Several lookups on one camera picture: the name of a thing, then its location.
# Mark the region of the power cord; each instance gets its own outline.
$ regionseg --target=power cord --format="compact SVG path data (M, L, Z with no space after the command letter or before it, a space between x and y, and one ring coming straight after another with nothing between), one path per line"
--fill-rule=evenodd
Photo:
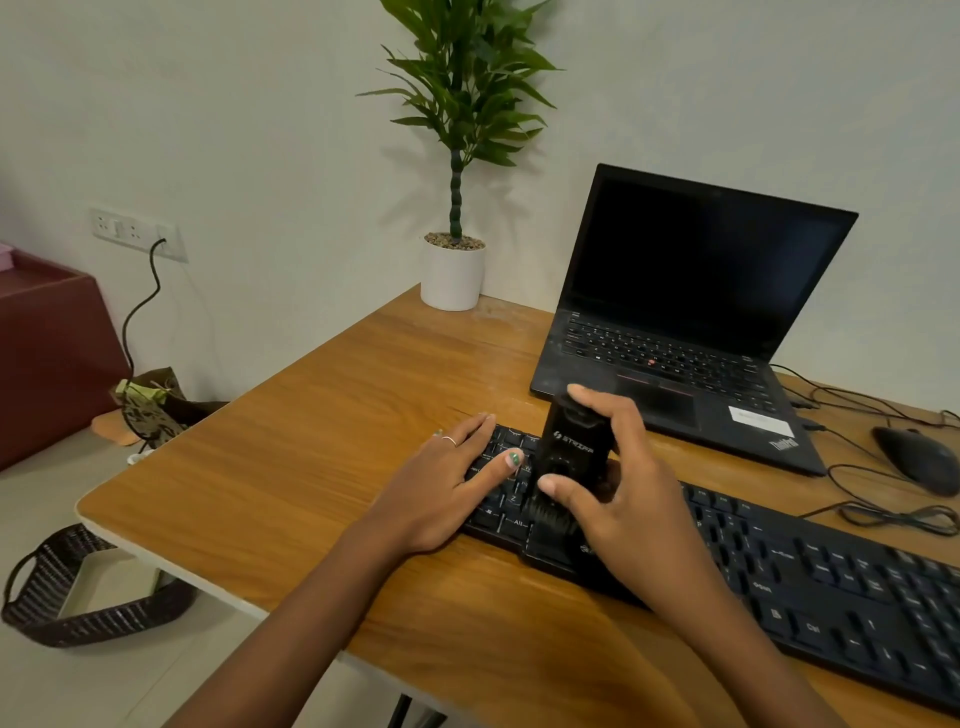
M770 366L775 367L777 369L783 369L785 372L789 372L790 374L795 376L797 379L801 379L802 381L806 382L811 387L813 387L809 395L802 395L795 390L784 387L784 389L790 392L790 394L796 397L799 397L803 401L807 402L809 404L808 406L809 409L820 409L821 407L835 407L837 409L846 409L851 412L859 412L864 415L878 415L879 417L886 418L888 427L890 426L891 420L906 420L907 422L913 423L914 425L924 425L927 427L936 427L938 429L944 429L944 428L960 429L960 417L958 417L955 412L951 412L948 409L940 410L940 412L937 413L940 415L940 422L932 423L932 422L928 422L927 420L923 420L919 417L911 417L910 415L906 414L902 410L895 407L890 402L886 400L882 400L879 397L874 397L873 395L865 395L862 392L854 392L854 390L851 390L851 389L843 389L841 387L827 387L822 384L817 384L815 381L810 381L802 374L790 369L789 367L784 367L782 364L771 364ZM850 404L838 404L836 402L818 400L817 399L818 392L826 392L827 394L833 397L836 397L839 400L849 402ZM872 400L875 402L879 402L884 407L887 407L887 409L882 409L881 407L878 407L874 404L870 404L868 402L854 400L852 397L849 397L848 395L853 395L854 397L862 397L865 400ZM955 420L956 424L949 422L948 418L952 418L953 420Z
M133 374L136 372L136 368L133 366L133 356L130 353L130 344L127 342L127 327L130 325L130 320L133 318L133 314L135 314L137 311L139 311L141 308L147 305L147 303L155 299L157 295L159 295L160 293L160 288L161 288L160 276L156 272L156 261L154 260L154 254L156 253L156 249L159 248L161 245L163 245L163 243L165 243L166 241L167 239L165 237L161 237L159 240L157 240L156 243L150 246L150 272L154 274L154 283L156 284L156 288L154 289L154 292L133 307L131 312L127 314L127 318L124 319L123 326L120 327L120 345L123 347L124 356L127 357L127 364L130 366L130 375L127 377L127 385L124 387L124 390L123 390L124 399L127 397L127 391L130 389L130 384L131 384L131 380L133 379ZM127 412L124 410L122 406L120 407L120 414L123 416L123 421L127 424L127 427L130 428L130 432L132 432L134 435L136 435L141 440L143 440L143 447L140 448L140 452L143 452L144 448L147 447L148 436L144 435L142 432L139 432L136 429L136 427L133 426L133 424L130 421L130 418L127 417Z
M882 457L870 452L868 449L857 444L846 435L837 432L834 429L830 429L826 425L821 425L813 420L809 420L806 417L801 417L800 421L805 430L809 432L829 432L831 435L839 437L841 440L849 443L855 448L866 452L880 464L887 465L886 461ZM899 480L901 482L913 483L916 485L916 483L909 478L905 478L895 473L886 473L884 471L875 470L874 468L867 468L862 465L854 465L852 463L837 463L836 465L831 465L829 468L827 468L827 477L830 479L833 485L850 496L852 500L844 500L839 503L833 503L832 505L818 508L815 511L801 514L798 516L798 518L808 519L821 513L826 513L827 511L836 511L840 518L842 518L844 521L852 523L853 525L863 526L864 528L876 528L877 526L881 525L905 525L912 528L918 528L936 536L951 537L960 534L960 516L958 516L957 512L949 506L937 503L935 505L927 505L923 508L918 508L915 511L908 511L907 513L891 511L889 508L884 508L883 506L877 505L871 500L868 500L863 496L859 496L845 487L842 483L840 483L839 480L836 479L836 476L834 475L834 473L839 470L854 470L862 471L864 473L873 473L875 475L891 478L892 480Z

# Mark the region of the wrist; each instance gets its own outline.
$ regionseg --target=wrist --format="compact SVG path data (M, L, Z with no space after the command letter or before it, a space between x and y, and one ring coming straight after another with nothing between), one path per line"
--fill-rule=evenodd
M361 550L365 558L379 565L393 567L409 555L407 539L394 524L382 522L370 514L347 527L340 537L350 550Z

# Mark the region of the left hand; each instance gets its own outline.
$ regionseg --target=left hand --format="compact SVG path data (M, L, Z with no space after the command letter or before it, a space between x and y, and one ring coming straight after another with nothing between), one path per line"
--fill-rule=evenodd
M484 496L523 464L519 448L500 453L470 480L470 463L486 449L496 419L479 414L434 435L394 474L360 522L390 540L397 556L432 551L449 539Z

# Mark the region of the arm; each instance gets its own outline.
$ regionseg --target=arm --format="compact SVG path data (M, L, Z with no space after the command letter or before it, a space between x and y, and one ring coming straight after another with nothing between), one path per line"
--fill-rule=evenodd
M464 482L493 433L477 415L432 437L370 511L167 721L167 728L289 726L347 645L391 571L442 546L484 496L523 462L512 449Z
M752 728L844 726L727 588L633 401L579 385L568 391L612 419L619 486L608 503L558 475L542 477L540 489L570 509L613 575L693 648Z

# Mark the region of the device logo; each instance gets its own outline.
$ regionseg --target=device logo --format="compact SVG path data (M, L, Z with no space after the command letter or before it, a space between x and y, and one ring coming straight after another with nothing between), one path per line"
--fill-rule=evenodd
M792 437L784 437L782 440L774 440L771 441L770 444L778 450L793 449L800 446L800 443L798 443Z
M576 449L581 449L583 452L593 452L593 448L588 448L588 447L587 447L586 445L584 445L583 443L578 443L576 440L570 439L569 437L567 437L566 435L564 435L564 434L563 434L562 432L560 432L559 430L557 430L556 432L554 432L554 433L553 433L553 436L554 436L557 440L563 440L565 443L567 443L568 445L572 445L572 446L573 446L574 448L576 448Z

